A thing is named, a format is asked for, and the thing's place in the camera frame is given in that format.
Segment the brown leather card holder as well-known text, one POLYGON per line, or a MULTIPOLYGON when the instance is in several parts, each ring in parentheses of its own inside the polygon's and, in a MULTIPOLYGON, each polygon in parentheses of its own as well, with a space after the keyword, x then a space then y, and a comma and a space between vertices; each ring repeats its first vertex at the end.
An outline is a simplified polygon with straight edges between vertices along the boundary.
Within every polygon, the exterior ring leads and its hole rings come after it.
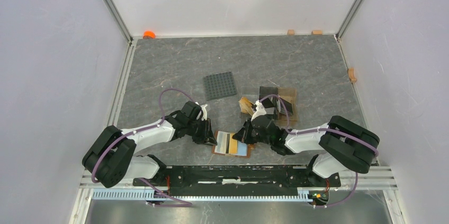
POLYGON ((216 131, 215 139, 217 145, 212 147, 212 154, 228 156, 228 157, 241 157, 249 158, 251 151, 255 149, 254 145, 248 145, 234 139, 232 136, 234 133, 216 131))

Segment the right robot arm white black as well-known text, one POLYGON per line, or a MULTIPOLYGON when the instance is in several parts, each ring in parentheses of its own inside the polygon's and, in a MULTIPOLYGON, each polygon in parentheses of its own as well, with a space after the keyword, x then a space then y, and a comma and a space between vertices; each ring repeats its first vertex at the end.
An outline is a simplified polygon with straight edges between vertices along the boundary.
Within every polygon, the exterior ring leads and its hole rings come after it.
POLYGON ((380 143, 376 134, 339 115, 320 126, 302 130, 280 128, 269 115, 260 115, 247 119, 233 139, 249 145, 267 144, 283 156, 320 151, 306 171, 306 180, 313 186, 321 185, 340 171, 368 173, 379 154, 380 143))

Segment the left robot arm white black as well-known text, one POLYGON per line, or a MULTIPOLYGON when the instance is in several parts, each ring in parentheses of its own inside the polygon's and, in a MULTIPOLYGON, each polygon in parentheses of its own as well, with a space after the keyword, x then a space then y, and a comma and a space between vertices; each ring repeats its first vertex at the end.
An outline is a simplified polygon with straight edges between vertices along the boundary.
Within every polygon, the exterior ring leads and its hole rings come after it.
POLYGON ((145 126, 132 129, 108 126, 84 155, 82 165, 91 173, 93 183, 105 188, 134 178, 146 178, 152 185, 161 185, 166 180, 164 164, 154 156, 138 153, 185 136, 196 144, 215 146, 209 109, 208 104, 188 101, 181 110, 145 126))

